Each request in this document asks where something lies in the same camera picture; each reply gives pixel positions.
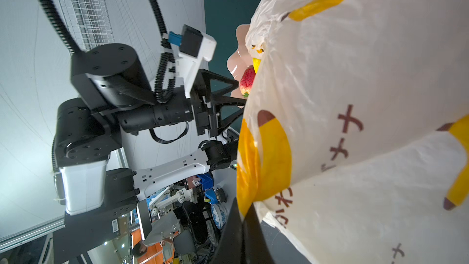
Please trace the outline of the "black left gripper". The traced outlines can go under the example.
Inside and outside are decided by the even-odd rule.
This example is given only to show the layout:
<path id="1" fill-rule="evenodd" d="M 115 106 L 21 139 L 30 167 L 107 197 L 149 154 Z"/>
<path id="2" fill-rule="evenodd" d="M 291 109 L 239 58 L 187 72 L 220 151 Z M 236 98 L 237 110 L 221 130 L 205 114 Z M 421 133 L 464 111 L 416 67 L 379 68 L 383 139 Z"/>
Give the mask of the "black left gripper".
<path id="1" fill-rule="evenodd" d="M 212 91 L 212 81 L 225 83 L 228 86 Z M 228 96 L 238 87 L 239 82 L 234 79 L 229 79 L 205 69 L 197 72 L 190 97 L 196 131 L 199 136 L 207 133 L 209 137 L 216 137 L 243 115 L 247 100 Z M 238 107 L 238 110 L 228 117 L 222 118 L 222 109 L 229 106 Z"/>

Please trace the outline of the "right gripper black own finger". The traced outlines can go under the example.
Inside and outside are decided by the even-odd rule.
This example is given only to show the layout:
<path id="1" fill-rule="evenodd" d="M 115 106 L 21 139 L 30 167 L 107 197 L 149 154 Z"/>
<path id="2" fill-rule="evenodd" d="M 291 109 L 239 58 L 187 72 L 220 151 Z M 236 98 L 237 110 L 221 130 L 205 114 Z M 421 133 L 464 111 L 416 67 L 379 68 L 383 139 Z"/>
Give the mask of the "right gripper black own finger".
<path id="1" fill-rule="evenodd" d="M 273 264 L 255 207 L 243 216 L 233 200 L 213 264 Z"/>

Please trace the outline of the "yellow banana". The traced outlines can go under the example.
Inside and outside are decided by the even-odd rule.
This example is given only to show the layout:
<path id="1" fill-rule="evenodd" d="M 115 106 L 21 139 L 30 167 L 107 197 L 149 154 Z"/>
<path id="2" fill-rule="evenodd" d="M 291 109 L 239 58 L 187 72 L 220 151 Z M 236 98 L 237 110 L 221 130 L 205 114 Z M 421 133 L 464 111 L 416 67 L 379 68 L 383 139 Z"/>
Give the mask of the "yellow banana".
<path id="1" fill-rule="evenodd" d="M 258 70 L 259 70 L 259 68 L 260 68 L 261 59 L 253 58 L 253 59 L 252 59 L 252 63 L 253 63 L 254 71 L 255 71 L 255 73 L 257 74 L 257 73 L 258 73 Z"/>

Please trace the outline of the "cream banana print plastic bag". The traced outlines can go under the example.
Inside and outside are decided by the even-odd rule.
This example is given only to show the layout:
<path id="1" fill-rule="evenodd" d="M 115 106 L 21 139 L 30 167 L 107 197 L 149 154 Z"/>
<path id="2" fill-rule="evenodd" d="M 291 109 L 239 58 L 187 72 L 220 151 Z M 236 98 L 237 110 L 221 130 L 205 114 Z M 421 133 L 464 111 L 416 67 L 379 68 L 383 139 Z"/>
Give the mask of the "cream banana print plastic bag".
<path id="1" fill-rule="evenodd" d="M 469 0 L 261 0 L 239 214 L 316 264 L 469 261 Z"/>

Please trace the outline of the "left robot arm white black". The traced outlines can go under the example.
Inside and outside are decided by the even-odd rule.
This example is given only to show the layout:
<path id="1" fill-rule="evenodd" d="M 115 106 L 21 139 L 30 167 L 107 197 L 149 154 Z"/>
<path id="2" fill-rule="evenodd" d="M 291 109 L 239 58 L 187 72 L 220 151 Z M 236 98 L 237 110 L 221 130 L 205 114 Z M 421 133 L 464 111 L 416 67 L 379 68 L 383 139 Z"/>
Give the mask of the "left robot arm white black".
<path id="1" fill-rule="evenodd" d="M 83 51 L 53 0 L 39 0 L 71 54 L 70 79 L 79 94 L 58 108 L 52 147 L 56 191 L 66 207 L 65 226 L 53 234 L 57 264 L 113 239 L 117 218 L 158 189 L 226 168 L 236 158 L 236 141 L 214 138 L 242 116 L 246 101 L 230 95 L 237 81 L 200 68 L 212 58 L 215 40 L 190 26 L 169 32 L 157 0 L 149 2 L 162 47 L 154 85 L 134 48 L 112 43 Z M 191 121 L 198 134 L 211 138 L 195 153 L 138 171 L 107 169 L 111 152 L 123 146 L 122 133 L 146 130 L 163 144 L 156 128 Z"/>

